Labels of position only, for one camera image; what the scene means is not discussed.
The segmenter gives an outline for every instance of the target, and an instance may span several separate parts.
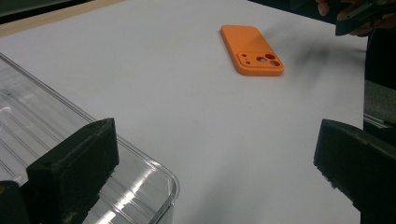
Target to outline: phone case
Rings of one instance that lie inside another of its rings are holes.
[[[283,73],[283,63],[257,28],[223,25],[221,35],[233,65],[240,74],[252,77],[277,77]]]

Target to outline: white table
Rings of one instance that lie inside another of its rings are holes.
[[[233,68],[256,26],[282,77]],[[322,119],[358,127],[366,39],[241,0],[129,0],[0,38],[0,51],[178,177],[174,223],[358,224],[313,165]]]

